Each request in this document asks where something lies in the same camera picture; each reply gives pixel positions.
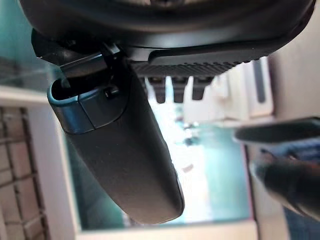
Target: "black plastic housing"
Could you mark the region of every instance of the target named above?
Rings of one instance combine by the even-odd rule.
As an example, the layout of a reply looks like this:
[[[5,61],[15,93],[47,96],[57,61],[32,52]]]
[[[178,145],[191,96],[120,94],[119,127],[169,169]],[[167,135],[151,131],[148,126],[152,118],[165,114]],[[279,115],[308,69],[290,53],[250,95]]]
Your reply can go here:
[[[212,0],[160,10],[111,0],[20,0],[46,38],[116,43],[142,77],[215,76],[267,56],[305,28],[315,2]]]
[[[167,144],[137,77],[121,62],[106,84],[72,96],[60,80],[48,91],[66,138],[101,187],[131,218],[179,217],[184,198]]]

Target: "tiled wall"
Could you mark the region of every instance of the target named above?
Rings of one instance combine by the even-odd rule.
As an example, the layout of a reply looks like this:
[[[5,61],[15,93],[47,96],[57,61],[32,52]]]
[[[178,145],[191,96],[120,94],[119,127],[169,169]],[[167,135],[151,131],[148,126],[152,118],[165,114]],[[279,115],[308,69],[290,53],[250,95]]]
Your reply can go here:
[[[27,111],[0,107],[0,239],[49,239],[31,146]]]

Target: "textured grille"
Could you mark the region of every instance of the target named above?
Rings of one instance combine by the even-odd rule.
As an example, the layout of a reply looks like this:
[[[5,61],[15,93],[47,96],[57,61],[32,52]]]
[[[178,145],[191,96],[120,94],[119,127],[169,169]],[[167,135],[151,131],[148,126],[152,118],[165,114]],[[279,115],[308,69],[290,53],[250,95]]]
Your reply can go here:
[[[220,75],[240,62],[179,64],[179,65],[150,65],[148,62],[134,62],[132,68],[138,76],[143,77],[212,77]]]

